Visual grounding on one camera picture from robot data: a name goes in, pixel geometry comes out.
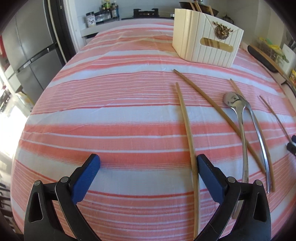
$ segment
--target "striped tablecloth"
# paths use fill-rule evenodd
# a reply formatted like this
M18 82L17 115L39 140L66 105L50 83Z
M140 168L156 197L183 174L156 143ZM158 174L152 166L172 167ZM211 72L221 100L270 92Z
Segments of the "striped tablecloth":
M296 202L296 161L262 95L287 128L296 133L295 110L279 85L256 60L239 50L230 69L186 62L172 47L173 21L122 21L99 33L58 73L29 116L15 155L13 214L24 230L25 210L35 180L55 182L71 175L91 153L102 167L78 204L102 240L193 239L194 203L185 125L175 89L179 82L194 137L226 176L242 177L240 138L216 110L173 69L184 73L237 123L222 102L232 78L250 102L271 153L276 192L267 195L272 235ZM246 137L260 155L248 111ZM250 182L262 174L249 154ZM201 228L217 208L201 181ZM67 234L71 231L55 203ZM231 220L224 234L230 232Z

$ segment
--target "jar lid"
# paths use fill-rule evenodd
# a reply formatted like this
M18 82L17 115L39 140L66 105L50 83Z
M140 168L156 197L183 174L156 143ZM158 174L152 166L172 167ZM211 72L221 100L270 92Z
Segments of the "jar lid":
M88 12L86 15L89 16L89 15L93 15L94 12Z

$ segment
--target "refrigerator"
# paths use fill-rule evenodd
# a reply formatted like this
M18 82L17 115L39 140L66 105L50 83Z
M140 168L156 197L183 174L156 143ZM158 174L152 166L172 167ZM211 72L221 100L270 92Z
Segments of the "refrigerator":
M2 33L7 58L23 87L36 103L42 92L74 55L63 1L28 0Z

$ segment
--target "screw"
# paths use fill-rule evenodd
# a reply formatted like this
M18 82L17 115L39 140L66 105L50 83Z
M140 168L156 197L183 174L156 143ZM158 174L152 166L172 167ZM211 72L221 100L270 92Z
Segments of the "screw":
M40 183L41 183L41 181L37 180L37 181L34 182L34 186L38 186Z
M66 183L68 180L69 180L68 177L62 177L62 178L61 178L61 182L62 182L62 183Z
M234 177L228 177L227 180L228 180L230 183L234 183L234 182L235 182L235 178L234 178Z
M261 185L262 185L262 182L261 182L260 180L256 180L256 184L257 184L258 186L261 186Z

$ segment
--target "metal spoon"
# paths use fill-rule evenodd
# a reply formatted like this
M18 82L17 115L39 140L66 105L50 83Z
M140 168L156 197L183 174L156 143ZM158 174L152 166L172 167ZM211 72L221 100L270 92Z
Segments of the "metal spoon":
M223 96L223 102L233 109L237 115L239 122L239 130L242 137L242 160L243 160L243 169L242 169L242 182L249 183L249 164L248 164L248 155L247 155L247 144L246 138L244 136L244 126L243 126L243 112L246 107L246 101L238 94L234 92L228 92ZM236 219L242 208L243 201L238 201L235 207L232 218Z
M264 164L265 164L265 170L266 170L267 193L269 193L270 188L271 188L270 171L269 171L269 165L268 165L268 161L267 161L266 151L265 151L265 148L264 148L264 145L263 145L263 141L262 141L262 137L261 137L261 134L260 134L260 131L259 131L259 127L258 127L258 121L257 121L257 118L256 118L256 116L255 116L252 108L251 108L250 103L246 99L244 99L244 100L246 102L246 107L249 109L249 111L251 113L251 117L252 117L252 120L253 120L255 129L256 129L256 132L257 132L257 135L258 135L259 143L260 143L260 146L261 146L261 150L262 150L262 154L263 154L263 159L264 159Z

